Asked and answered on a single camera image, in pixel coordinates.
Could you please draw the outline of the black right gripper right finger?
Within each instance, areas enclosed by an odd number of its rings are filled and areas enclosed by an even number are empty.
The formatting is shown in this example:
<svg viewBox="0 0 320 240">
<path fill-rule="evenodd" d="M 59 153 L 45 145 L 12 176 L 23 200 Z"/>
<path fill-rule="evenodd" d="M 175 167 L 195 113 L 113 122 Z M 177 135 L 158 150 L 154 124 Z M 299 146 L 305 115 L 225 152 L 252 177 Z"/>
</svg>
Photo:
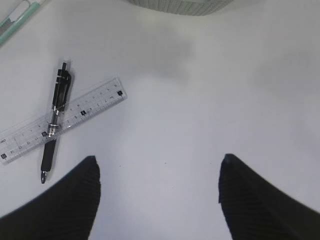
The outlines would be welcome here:
<svg viewBox="0 0 320 240">
<path fill-rule="evenodd" d="M 318 240 L 320 214 L 290 197 L 227 153 L 218 192 L 233 240 Z"/>
</svg>

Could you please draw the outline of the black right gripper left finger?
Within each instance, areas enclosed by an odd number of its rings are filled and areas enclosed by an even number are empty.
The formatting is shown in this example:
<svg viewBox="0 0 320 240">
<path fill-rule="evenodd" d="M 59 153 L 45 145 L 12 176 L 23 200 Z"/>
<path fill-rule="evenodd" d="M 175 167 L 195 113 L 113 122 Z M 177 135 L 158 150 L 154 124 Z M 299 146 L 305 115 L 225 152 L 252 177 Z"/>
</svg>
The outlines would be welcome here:
<svg viewBox="0 0 320 240">
<path fill-rule="evenodd" d="M 1 217 L 0 238 L 87 240 L 100 200 L 100 168 L 91 155 L 41 195 Z"/>
</svg>

